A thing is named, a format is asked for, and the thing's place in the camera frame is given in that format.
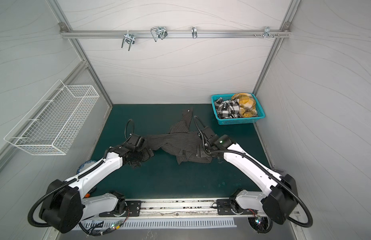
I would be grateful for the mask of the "dark grey striped shirt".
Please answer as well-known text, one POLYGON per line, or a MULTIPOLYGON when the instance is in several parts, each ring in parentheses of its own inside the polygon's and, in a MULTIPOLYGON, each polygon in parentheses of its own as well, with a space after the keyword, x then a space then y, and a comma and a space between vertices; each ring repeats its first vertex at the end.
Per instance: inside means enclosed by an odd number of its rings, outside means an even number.
POLYGON ((179 165, 185 162, 210 164, 212 157, 201 153, 202 141, 198 132, 189 130, 192 119, 193 108, 183 110, 182 119, 175 123, 168 133, 144 136, 146 146, 153 151, 161 149, 175 156, 179 165))

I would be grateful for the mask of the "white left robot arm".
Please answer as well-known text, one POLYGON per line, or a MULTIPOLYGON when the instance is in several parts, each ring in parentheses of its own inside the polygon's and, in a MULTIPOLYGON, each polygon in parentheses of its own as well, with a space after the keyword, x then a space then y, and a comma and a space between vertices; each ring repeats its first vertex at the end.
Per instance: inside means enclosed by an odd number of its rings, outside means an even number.
POLYGON ((153 156, 145 138, 130 135, 124 143, 108 148, 99 161, 83 164, 75 176, 50 183, 46 194, 29 210, 28 223, 36 228, 53 227, 62 234, 70 232, 76 226, 93 237, 114 232, 126 222, 133 206, 126 202, 123 194, 116 191, 97 197, 91 197, 90 192, 121 167, 139 167, 153 156), (95 216, 123 219, 96 233, 94 229, 103 227, 103 223, 90 228, 85 228, 82 223, 95 216))

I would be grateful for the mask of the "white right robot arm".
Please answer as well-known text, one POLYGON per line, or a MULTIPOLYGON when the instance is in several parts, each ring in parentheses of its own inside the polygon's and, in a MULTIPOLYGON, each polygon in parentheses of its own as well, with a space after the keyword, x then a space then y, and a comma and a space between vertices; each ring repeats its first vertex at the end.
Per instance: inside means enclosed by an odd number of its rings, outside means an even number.
POLYGON ((239 190, 233 195, 233 202, 241 209, 262 209, 269 218, 269 223, 284 224, 290 221, 300 227, 310 228, 313 217, 306 204, 298 196, 295 179, 286 174, 269 169, 248 154, 228 135, 219 137, 210 127, 198 131, 202 140, 201 152, 223 158, 232 164, 261 190, 258 195, 250 195, 246 190, 239 190))

